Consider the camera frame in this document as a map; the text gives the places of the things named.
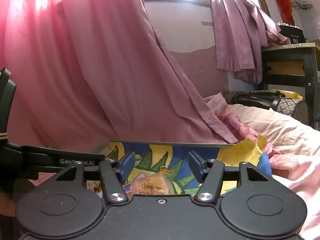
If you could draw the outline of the person's left hand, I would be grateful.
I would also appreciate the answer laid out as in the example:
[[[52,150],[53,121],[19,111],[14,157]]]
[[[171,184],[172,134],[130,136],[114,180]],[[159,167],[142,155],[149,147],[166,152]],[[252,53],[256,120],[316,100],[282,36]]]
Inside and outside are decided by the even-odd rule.
[[[16,203],[10,198],[10,196],[0,191],[0,214],[7,217],[15,217]]]

